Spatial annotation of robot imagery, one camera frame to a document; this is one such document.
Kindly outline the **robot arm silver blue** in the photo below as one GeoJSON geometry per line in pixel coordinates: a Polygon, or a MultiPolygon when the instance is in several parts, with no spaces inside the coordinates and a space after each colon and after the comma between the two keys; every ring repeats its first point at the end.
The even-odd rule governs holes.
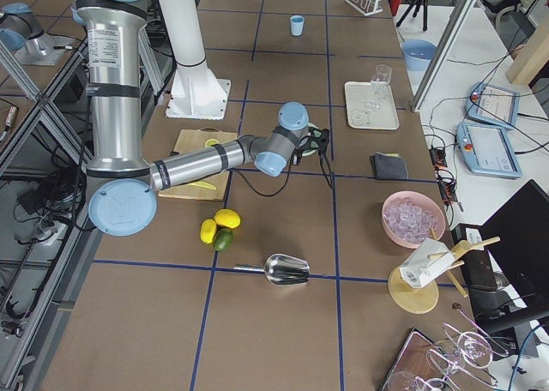
{"type": "MultiPolygon", "coordinates": [[[[87,29],[94,156],[87,164],[88,215],[102,232],[129,236],[154,218],[156,194],[252,163],[278,176],[312,135],[298,102],[284,104],[269,136],[243,135],[148,162],[142,154],[139,36],[147,0],[73,0],[87,29]]],[[[177,69],[171,117],[220,120],[230,83],[208,67],[195,0],[159,0],[177,69]]]]}
{"type": "Polygon", "coordinates": [[[1,42],[23,65],[56,65],[76,41],[75,37],[48,33],[25,3],[1,8],[1,42]]]}

